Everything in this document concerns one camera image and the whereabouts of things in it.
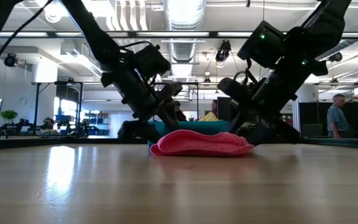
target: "teal container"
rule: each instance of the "teal container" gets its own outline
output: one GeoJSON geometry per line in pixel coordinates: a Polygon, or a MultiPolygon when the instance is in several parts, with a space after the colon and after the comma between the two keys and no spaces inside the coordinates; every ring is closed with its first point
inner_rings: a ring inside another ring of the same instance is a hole
{"type": "MultiPolygon", "coordinates": [[[[163,122],[150,122],[154,124],[156,130],[162,135],[165,136],[172,132],[171,129],[167,128],[163,122]]],[[[200,134],[206,135],[215,135],[221,132],[230,131],[230,122],[228,121],[180,121],[179,129],[182,130],[192,130],[200,134]]],[[[149,141],[149,147],[151,147],[156,142],[149,141]]]]}

